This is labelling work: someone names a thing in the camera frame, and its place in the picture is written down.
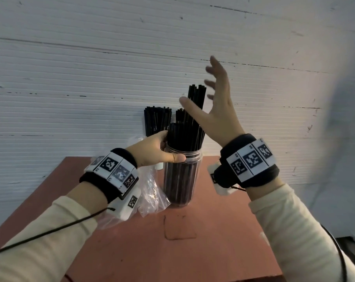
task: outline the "table surface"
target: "table surface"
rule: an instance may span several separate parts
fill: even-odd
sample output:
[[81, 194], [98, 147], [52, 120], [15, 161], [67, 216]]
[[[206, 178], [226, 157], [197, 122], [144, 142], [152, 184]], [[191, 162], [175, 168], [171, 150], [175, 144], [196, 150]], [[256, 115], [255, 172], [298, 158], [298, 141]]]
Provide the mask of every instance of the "table surface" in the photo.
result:
[[[203, 158], [191, 203], [97, 230], [68, 270], [75, 282], [237, 281], [280, 275], [270, 247], [237, 191], [216, 194]], [[66, 157], [0, 227], [0, 247], [77, 183], [88, 157]]]

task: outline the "black wristband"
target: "black wristband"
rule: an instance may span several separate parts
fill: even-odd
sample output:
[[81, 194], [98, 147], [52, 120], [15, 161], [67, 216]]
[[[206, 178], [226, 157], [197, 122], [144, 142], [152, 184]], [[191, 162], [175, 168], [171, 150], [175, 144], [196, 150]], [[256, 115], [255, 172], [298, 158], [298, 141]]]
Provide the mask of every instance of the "black wristband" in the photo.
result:
[[243, 182], [232, 170], [227, 158], [255, 141], [256, 138], [247, 133], [233, 139], [221, 150], [220, 162], [222, 165], [214, 171], [213, 178], [221, 187], [229, 188], [235, 184], [239, 184], [242, 188], [258, 187], [269, 183], [278, 176], [279, 168], [275, 164]]
[[[125, 160], [131, 163], [135, 168], [137, 168], [136, 160], [134, 159], [133, 155], [129, 151], [123, 148], [115, 148], [111, 152], [123, 157]], [[114, 199], [116, 199], [117, 197], [121, 196], [120, 191], [117, 188], [115, 188], [114, 185], [112, 185], [105, 178], [102, 178], [93, 172], [86, 172], [84, 175], [82, 175], [79, 182], [81, 183], [83, 181], [93, 184], [100, 191], [102, 191], [102, 193], [106, 196], [108, 204], [112, 202]]]

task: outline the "wrist strap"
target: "wrist strap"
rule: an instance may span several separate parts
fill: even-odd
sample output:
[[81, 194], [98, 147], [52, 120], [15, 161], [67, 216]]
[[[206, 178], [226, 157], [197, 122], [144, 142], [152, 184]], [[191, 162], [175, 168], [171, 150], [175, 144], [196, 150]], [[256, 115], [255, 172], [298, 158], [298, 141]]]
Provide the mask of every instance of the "wrist strap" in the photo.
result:
[[80, 182], [95, 185], [108, 203], [119, 197], [123, 200], [138, 181], [137, 163], [130, 152], [113, 149], [107, 156], [97, 157], [85, 168]]
[[274, 180], [279, 174], [275, 157], [263, 139], [251, 134], [241, 135], [221, 150], [222, 163], [213, 173], [224, 188], [239, 184], [242, 188], [258, 187]]

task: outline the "bundle of straws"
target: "bundle of straws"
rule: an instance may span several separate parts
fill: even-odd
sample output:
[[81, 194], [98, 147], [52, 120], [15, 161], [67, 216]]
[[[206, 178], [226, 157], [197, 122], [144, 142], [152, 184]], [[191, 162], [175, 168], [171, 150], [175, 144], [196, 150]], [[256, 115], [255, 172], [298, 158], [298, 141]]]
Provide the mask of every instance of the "bundle of straws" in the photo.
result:
[[145, 130], [146, 136], [159, 133], [162, 130], [168, 130], [171, 122], [172, 111], [166, 107], [146, 107], [145, 114]]
[[[189, 86], [188, 98], [202, 109], [205, 100], [206, 87]], [[176, 111], [176, 122], [168, 128], [167, 143], [179, 151], [197, 151], [202, 147], [205, 133], [199, 124], [182, 108]]]

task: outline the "plastic container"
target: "plastic container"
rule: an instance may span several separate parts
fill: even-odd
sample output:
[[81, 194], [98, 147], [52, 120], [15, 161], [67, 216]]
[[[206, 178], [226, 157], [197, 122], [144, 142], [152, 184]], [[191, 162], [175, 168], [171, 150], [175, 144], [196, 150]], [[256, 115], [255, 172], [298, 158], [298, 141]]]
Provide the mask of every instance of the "plastic container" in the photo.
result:
[[186, 156], [184, 162], [164, 164], [163, 192], [170, 200], [171, 206], [181, 208], [188, 205], [193, 197], [194, 185], [202, 161], [202, 151], [179, 151], [168, 145], [165, 151], [182, 153]]

